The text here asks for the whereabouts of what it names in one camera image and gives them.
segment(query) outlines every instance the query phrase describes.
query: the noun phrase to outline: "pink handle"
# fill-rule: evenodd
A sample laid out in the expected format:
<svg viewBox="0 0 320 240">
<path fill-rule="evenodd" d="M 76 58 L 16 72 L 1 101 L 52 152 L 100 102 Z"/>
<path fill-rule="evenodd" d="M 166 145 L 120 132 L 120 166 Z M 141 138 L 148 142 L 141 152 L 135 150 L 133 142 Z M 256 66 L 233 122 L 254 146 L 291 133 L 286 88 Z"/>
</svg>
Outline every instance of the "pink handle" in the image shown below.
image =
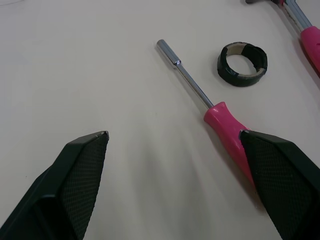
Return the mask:
<svg viewBox="0 0 320 240">
<path fill-rule="evenodd" d="M 301 32 L 301 41 L 316 69 L 320 72 L 320 30 L 311 26 Z"/>
<path fill-rule="evenodd" d="M 246 153 L 239 140 L 240 130 L 248 130 L 248 128 L 232 116 L 225 102 L 220 102 L 206 111 L 204 121 L 215 130 L 233 161 L 254 186 Z"/>
</svg>

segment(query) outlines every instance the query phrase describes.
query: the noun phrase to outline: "metal shaft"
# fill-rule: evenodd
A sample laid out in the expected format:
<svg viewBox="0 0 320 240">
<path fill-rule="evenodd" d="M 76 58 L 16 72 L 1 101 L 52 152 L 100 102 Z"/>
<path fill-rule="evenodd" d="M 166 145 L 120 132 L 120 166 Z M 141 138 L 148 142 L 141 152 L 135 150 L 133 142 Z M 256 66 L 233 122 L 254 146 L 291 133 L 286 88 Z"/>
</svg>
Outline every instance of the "metal shaft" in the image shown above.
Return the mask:
<svg viewBox="0 0 320 240">
<path fill-rule="evenodd" d="M 304 29 L 307 29 L 312 26 L 309 19 L 302 12 L 299 5 L 296 3 L 296 0 L 285 0 L 283 3 L 283 7 L 301 32 Z"/>
<path fill-rule="evenodd" d="M 157 42 L 157 47 L 160 49 L 165 58 L 169 61 L 174 69 L 178 69 L 184 79 L 191 85 L 191 87 L 195 90 L 195 92 L 199 95 L 203 103 L 210 109 L 214 105 L 209 100 L 209 98 L 204 94 L 201 88 L 196 84 L 195 80 L 189 75 L 189 73 L 185 70 L 185 68 L 181 64 L 181 60 L 178 56 L 172 51 L 172 49 L 168 46 L 165 40 L 161 39 Z"/>
</svg>

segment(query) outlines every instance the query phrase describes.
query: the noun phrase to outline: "chrome shaft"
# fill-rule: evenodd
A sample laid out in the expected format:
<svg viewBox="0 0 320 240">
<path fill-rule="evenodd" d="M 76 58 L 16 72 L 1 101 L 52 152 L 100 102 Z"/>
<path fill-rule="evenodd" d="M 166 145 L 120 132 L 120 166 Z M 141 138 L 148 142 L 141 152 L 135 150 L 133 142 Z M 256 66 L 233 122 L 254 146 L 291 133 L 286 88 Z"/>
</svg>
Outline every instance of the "chrome shaft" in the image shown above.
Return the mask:
<svg viewBox="0 0 320 240">
<path fill-rule="evenodd" d="M 174 69 L 178 69 L 183 78 L 191 85 L 194 91 L 199 95 L 203 103 L 210 109 L 214 105 L 209 100 L 209 98 L 204 94 L 195 80 L 189 75 L 189 73 L 185 70 L 185 68 L 181 64 L 181 60 L 178 56 L 172 51 L 172 49 L 168 46 L 165 40 L 161 39 L 157 42 L 157 47 L 160 49 L 165 58 L 169 61 L 170 65 Z"/>
<path fill-rule="evenodd" d="M 300 32 L 312 26 L 309 19 L 302 12 L 299 5 L 296 3 L 296 0 L 285 0 L 283 3 L 283 7 L 289 14 L 289 16 L 292 18 L 294 23 L 297 25 Z"/>
</svg>

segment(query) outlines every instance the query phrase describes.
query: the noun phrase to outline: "white table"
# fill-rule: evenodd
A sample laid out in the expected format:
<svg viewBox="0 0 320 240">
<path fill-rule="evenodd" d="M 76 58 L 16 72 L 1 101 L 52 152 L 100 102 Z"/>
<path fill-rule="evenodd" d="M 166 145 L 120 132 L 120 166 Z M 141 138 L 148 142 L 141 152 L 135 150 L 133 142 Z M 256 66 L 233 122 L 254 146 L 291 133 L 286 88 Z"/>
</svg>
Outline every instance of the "white table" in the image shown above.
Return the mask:
<svg viewBox="0 0 320 240">
<path fill-rule="evenodd" d="M 301 7 L 318 27 L 319 3 Z M 66 143 L 107 130 L 86 240 L 281 239 L 196 96 L 155 49 L 165 39 L 213 103 L 320 166 L 320 79 L 277 6 L 25 0 L 0 6 L 0 33 L 1 224 Z M 251 87 L 216 71 L 222 48 L 238 41 L 268 56 Z"/>
</svg>

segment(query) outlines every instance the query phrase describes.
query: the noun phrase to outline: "tape roll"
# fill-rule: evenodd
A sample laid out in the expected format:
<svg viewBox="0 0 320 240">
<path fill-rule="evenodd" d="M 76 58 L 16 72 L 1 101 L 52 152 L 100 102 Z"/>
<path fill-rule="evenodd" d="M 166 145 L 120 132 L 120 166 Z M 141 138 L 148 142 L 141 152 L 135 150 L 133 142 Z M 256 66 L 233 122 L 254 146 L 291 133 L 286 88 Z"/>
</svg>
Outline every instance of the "tape roll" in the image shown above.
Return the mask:
<svg viewBox="0 0 320 240">
<path fill-rule="evenodd" d="M 227 63 L 227 57 L 231 55 L 242 55 L 249 59 L 256 73 L 244 75 L 232 70 Z M 236 87 L 248 87 L 256 84 L 266 74 L 267 68 L 267 54 L 257 46 L 240 41 L 225 46 L 221 51 L 217 63 L 219 76 L 227 83 Z"/>
</svg>

